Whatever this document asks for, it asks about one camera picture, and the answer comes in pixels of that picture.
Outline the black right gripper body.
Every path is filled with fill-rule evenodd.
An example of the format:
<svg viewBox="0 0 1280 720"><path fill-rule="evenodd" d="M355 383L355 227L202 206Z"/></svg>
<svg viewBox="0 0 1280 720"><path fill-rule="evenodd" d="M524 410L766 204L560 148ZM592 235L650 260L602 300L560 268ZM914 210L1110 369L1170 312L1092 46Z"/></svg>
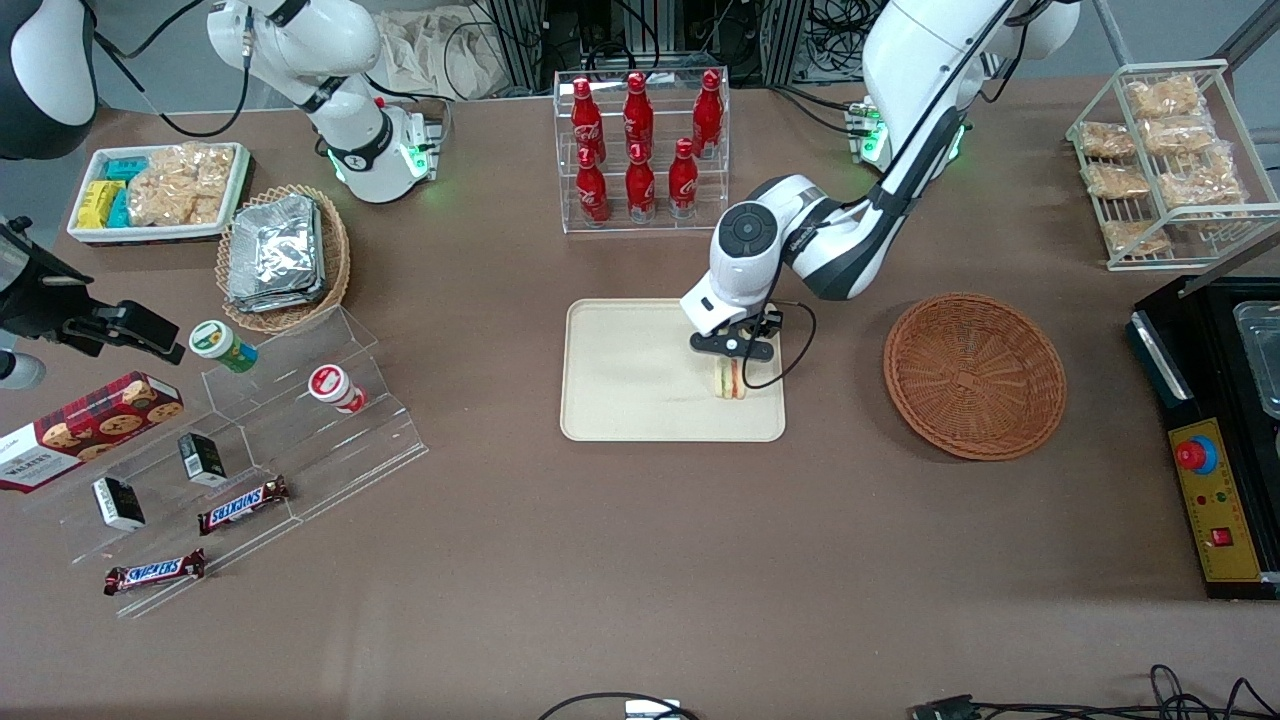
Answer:
<svg viewBox="0 0 1280 720"><path fill-rule="evenodd" d="M1 324L19 337L58 337L93 315L92 279L26 236L26 222L3 223Z"/></svg>

